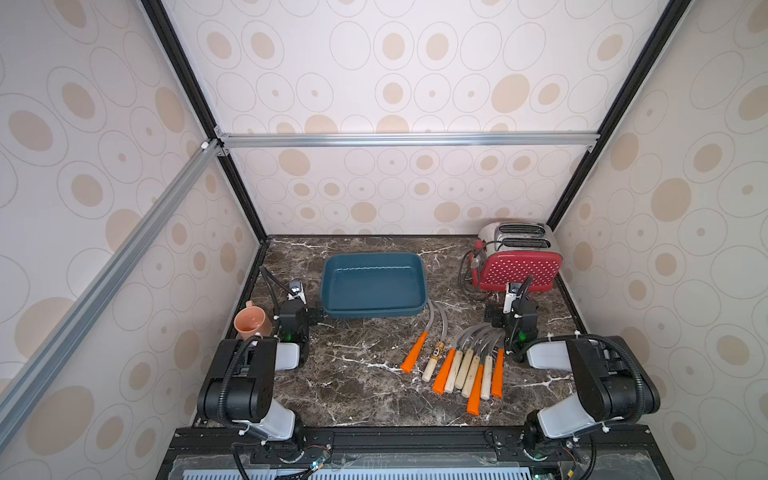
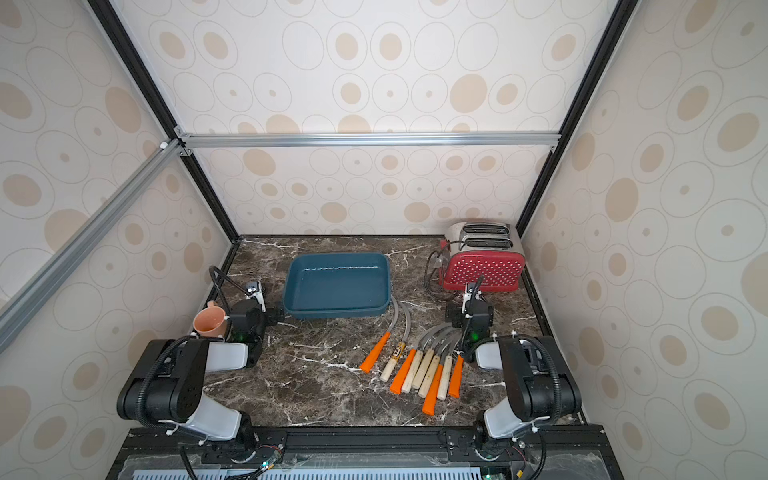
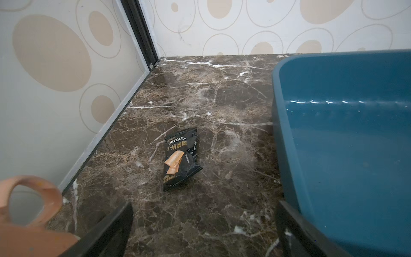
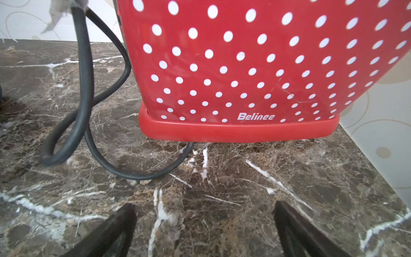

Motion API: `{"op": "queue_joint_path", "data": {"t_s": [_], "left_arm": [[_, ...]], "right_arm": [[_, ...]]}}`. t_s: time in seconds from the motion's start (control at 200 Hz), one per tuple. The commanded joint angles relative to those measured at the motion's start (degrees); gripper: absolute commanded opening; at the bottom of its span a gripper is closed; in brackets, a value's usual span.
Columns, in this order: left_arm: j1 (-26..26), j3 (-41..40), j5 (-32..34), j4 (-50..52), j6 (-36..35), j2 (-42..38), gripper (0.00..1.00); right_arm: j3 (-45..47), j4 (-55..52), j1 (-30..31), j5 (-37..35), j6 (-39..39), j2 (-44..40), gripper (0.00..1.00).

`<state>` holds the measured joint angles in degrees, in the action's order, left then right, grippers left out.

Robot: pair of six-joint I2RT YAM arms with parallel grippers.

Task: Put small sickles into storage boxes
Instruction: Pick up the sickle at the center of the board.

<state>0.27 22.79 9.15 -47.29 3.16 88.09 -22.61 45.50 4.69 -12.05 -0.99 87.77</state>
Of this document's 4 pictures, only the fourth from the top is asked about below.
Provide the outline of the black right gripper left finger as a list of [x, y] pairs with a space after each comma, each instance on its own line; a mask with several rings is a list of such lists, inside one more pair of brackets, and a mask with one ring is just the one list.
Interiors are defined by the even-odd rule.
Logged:
[[131, 246], [136, 223], [136, 207], [127, 203], [63, 256], [125, 257]]

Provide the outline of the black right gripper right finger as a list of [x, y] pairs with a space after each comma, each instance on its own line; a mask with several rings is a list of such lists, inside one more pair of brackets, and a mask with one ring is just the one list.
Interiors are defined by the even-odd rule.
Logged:
[[287, 202], [276, 202], [273, 217], [286, 257], [350, 256]]

